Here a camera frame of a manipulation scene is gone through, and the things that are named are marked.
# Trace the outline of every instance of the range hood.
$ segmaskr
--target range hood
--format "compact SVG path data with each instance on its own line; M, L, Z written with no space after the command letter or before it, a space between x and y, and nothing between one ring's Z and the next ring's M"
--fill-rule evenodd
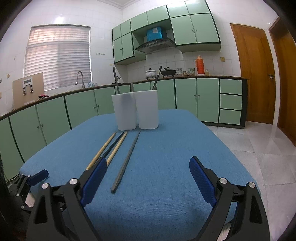
M136 48L136 50L143 53L150 54L150 53L154 53L159 50L167 49L170 47L176 47L175 42L173 40L155 39L140 45L139 47Z

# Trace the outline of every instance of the faucet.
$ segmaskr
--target faucet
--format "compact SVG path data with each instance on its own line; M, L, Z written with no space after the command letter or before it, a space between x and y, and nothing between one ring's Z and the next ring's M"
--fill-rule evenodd
M78 85L78 74L79 74L79 72L81 73L81 79L82 79L82 88L84 89L85 87L84 87L84 82L83 82L83 74L82 74L82 72L79 70L78 72L77 72L77 79L76 79L76 85Z

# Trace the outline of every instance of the white plastic cup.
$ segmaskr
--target white plastic cup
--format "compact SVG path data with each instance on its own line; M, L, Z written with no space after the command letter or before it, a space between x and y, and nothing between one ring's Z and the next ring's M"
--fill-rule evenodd
M141 129L156 129L158 127L157 90L134 92Z
M127 131L137 127L136 101L134 93L112 95L118 130Z

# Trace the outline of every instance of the tiled floor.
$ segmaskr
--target tiled floor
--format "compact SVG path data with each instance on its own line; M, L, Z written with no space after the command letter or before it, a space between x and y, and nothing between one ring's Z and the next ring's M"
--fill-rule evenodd
M276 126L246 122L245 129L208 126L256 180L276 241L296 212L296 148Z

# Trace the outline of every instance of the metal screw cap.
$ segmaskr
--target metal screw cap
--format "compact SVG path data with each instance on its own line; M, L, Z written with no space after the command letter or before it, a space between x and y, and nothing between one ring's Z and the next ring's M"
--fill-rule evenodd
M250 188L254 188L254 187L255 187L255 183L253 183L253 182L249 182L249 187L250 187Z
M219 182L222 183L222 184L226 184L227 179L222 177L222 178L219 179Z
M48 188L48 183L43 183L41 187L42 187L43 189Z
M75 185L77 182L78 182L78 180L77 180L76 178L73 178L73 179L71 179L71 180L69 181L69 183L70 183L71 185Z

